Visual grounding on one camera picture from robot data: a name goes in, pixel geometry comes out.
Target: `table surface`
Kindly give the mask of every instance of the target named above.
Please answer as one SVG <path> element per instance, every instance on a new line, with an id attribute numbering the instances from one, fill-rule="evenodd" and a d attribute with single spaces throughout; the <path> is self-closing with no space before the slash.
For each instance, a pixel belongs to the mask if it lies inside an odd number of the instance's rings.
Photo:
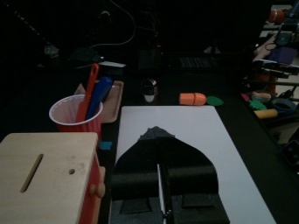
<path id="1" fill-rule="evenodd" d="M 258 120 L 227 76 L 215 73 L 166 73 L 156 78 L 159 95 L 148 105 L 140 94 L 141 77 L 121 76 L 124 94 L 121 106 L 174 106 L 179 93 L 199 92 L 218 96 L 224 105 L 216 108 L 238 153 L 247 167 L 276 223 L 299 222 L 299 179 L 280 155 L 275 139 Z M 36 75 L 23 92 L 0 111 L 0 139 L 15 132 L 56 132 L 48 112 L 52 104 L 73 94 L 80 83 L 76 74 L 52 71 Z M 108 223 L 109 181 L 116 162 L 120 112 L 115 122 L 103 124 L 103 141 L 111 141 L 111 150 L 99 150 L 99 163 L 107 167 L 107 194 L 101 200 L 99 223 Z"/>

